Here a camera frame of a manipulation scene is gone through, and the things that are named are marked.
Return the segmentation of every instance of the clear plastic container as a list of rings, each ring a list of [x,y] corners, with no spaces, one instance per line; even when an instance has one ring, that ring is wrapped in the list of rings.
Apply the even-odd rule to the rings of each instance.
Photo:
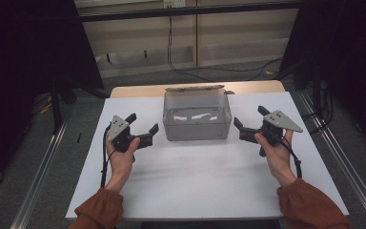
[[[224,86],[167,89],[163,124],[169,141],[225,139],[232,116]]]

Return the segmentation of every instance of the hand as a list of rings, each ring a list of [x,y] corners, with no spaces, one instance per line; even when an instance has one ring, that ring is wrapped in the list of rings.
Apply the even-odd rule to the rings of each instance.
[[[284,144],[291,144],[293,132],[294,131],[291,130],[287,130],[285,132],[284,137],[288,142],[284,140]],[[255,134],[254,138],[261,147],[263,147],[266,153],[270,172],[273,177],[277,179],[281,187],[285,187],[296,181],[296,177],[290,167],[290,152],[288,152],[281,144],[277,144],[275,146],[270,145],[266,137],[262,134]]]
[[[139,137],[136,137],[132,143],[130,143],[129,149],[126,153],[117,152],[110,141],[106,141],[106,151],[110,156],[110,164],[112,166],[112,177],[109,183],[105,186],[105,189],[120,193],[127,180],[130,177],[132,171],[132,159],[133,153],[139,145]]]

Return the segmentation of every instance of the metal frame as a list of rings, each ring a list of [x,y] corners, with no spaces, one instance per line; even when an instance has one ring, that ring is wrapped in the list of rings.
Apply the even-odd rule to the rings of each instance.
[[[54,159],[58,146],[61,143],[62,136],[64,135],[65,130],[67,129],[71,114],[72,114],[72,105],[69,107],[69,110],[67,111],[67,116],[65,120],[62,122],[62,125],[59,127],[58,132],[51,138],[49,148],[47,149],[43,157],[43,161],[41,161],[40,167],[38,168],[38,171],[28,190],[28,193],[23,199],[22,205],[17,211],[17,214],[11,224],[10,229],[22,229],[26,228],[26,226],[28,225],[32,211],[34,210],[34,206],[38,200],[38,197],[40,196],[41,189],[43,187],[47,173],[51,167],[52,160]]]
[[[270,3],[252,3],[236,4],[208,7],[186,7],[154,10],[135,10],[108,13],[81,13],[78,17],[41,17],[30,18],[30,21],[38,23],[64,23],[64,22],[95,22],[112,21],[151,17],[169,17],[184,15],[199,15],[224,12],[242,12],[242,11],[261,11],[261,10],[288,10],[298,9],[302,4],[301,0],[270,2]]]

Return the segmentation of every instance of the white tabletop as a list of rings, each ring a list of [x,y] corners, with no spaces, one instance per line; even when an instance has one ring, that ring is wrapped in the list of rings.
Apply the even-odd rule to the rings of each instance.
[[[74,219],[74,209],[100,186],[102,137],[113,115],[136,113],[132,134],[148,132],[159,124],[153,146],[135,153],[132,174],[122,190],[124,219],[199,220],[279,218],[276,189],[266,159],[258,155],[260,146],[239,140],[231,125],[227,139],[170,142],[162,123],[163,97],[107,99],[89,154],[66,218]],[[257,106],[280,110],[306,130],[288,93],[229,95],[231,112],[246,127],[259,128],[262,115]],[[307,131],[295,133],[293,149],[302,161],[303,177],[348,211],[322,158]]]

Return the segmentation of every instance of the black cable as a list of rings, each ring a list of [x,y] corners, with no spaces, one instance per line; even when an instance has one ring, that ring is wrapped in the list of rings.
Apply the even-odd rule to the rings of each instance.
[[[328,54],[328,50],[330,49],[331,44],[334,42],[335,35],[336,35],[336,30],[337,30],[338,25],[339,25],[339,22],[340,22],[340,17],[342,16],[343,11],[344,11],[344,8],[345,8],[345,3],[346,3],[346,0],[343,0],[343,2],[341,3],[341,6],[340,6],[340,9],[338,11],[337,18],[336,18],[336,21],[335,21],[334,31],[333,31],[330,39],[329,39],[329,42],[327,43],[328,45],[326,46],[325,50],[322,52],[322,55],[321,55],[322,58],[324,58],[325,55]],[[313,134],[317,133],[318,131],[322,130],[323,128],[325,128],[326,126],[328,126],[329,123],[332,121],[332,118],[333,118],[333,115],[334,115],[333,104],[332,104],[332,95],[329,94],[329,97],[330,97],[329,99],[331,101],[331,105],[330,105],[331,106],[331,109],[330,109],[330,111],[328,110],[328,115],[324,119],[323,124],[320,127],[314,129],[313,131],[310,131],[310,135],[313,135]]]
[[[174,67],[173,63],[172,63],[172,18],[169,17],[169,41],[168,41],[168,64],[169,64],[169,67],[171,67],[171,69],[175,72],[175,73],[179,73],[179,74],[186,74],[186,75],[191,75],[191,76],[194,76],[196,78],[199,78],[199,79],[202,79],[202,80],[205,80],[205,81],[208,81],[208,82],[215,82],[211,79],[207,79],[207,78],[204,78],[204,77],[201,77],[199,75],[196,75],[196,74],[192,74],[192,73],[185,73],[185,72],[181,72],[179,71],[177,68]]]
[[[262,67],[259,68],[260,69],[260,72],[255,77],[252,77],[250,79],[247,79],[246,81],[252,81],[252,80],[257,79],[258,77],[260,77],[261,74],[263,73],[264,68],[266,68],[267,66],[273,64],[277,60],[282,60],[282,56],[281,57],[278,57],[278,58],[276,58],[274,60],[271,60],[271,61],[267,62],[265,65],[263,65]]]
[[[301,170],[301,161],[298,159],[298,157],[295,155],[293,148],[291,147],[291,143],[289,140],[287,140],[287,138],[282,137],[281,139],[278,138],[273,132],[271,132],[270,130],[265,130],[270,132],[270,135],[272,137],[274,137],[275,140],[278,141],[278,143],[280,143],[282,146],[284,146],[284,148],[290,153],[291,156],[293,156],[293,160],[294,160],[294,164],[295,164],[295,168],[296,168],[296,177],[298,178],[302,178],[302,170]]]
[[[115,152],[117,152],[117,150],[113,150],[113,151],[112,151],[112,153],[111,153],[111,154],[109,154],[108,159],[106,160],[106,165],[104,165],[104,166],[106,166],[106,172],[107,172],[107,167],[108,167],[108,165],[109,165],[109,160],[110,160],[110,158],[112,157],[112,155],[113,155]]]
[[[275,61],[282,60],[282,58],[283,57],[280,56],[274,60],[267,62],[266,64],[264,64],[261,67],[257,67],[257,68],[249,69],[249,70],[233,70],[233,69],[222,69],[222,68],[214,68],[214,67],[198,67],[198,68],[192,68],[192,69],[188,69],[188,70],[184,70],[184,71],[188,72],[188,71],[193,71],[193,70],[218,70],[218,71],[225,71],[225,72],[247,73],[247,72],[252,72],[252,71],[257,71],[257,70],[263,70],[267,66],[273,64]]]
[[[334,117],[334,104],[333,104],[333,97],[332,97],[332,93],[330,93],[329,89],[328,89],[328,94],[329,94],[329,103],[330,105],[328,106],[328,114],[326,115],[326,117],[322,120],[322,125],[320,125],[319,127],[317,127],[316,129],[310,131],[310,135],[314,135],[317,132],[323,130],[325,127],[327,127],[333,117]]]
[[[304,114],[302,115],[302,120],[305,122],[306,120],[308,120],[309,118],[311,118],[312,116],[316,115],[316,113],[312,113],[312,114]]]
[[[328,87],[321,89],[321,91],[323,91],[323,107],[322,107],[322,112],[326,110],[326,108],[328,108]]]
[[[291,146],[287,146],[283,140],[280,140],[279,143],[284,146],[284,148],[286,148],[286,150],[288,150],[288,152],[293,156],[294,159],[294,164],[295,164],[295,168],[296,168],[296,177],[298,178],[302,178],[302,170],[301,170],[301,161],[298,159],[298,157],[296,157],[293,148]]]

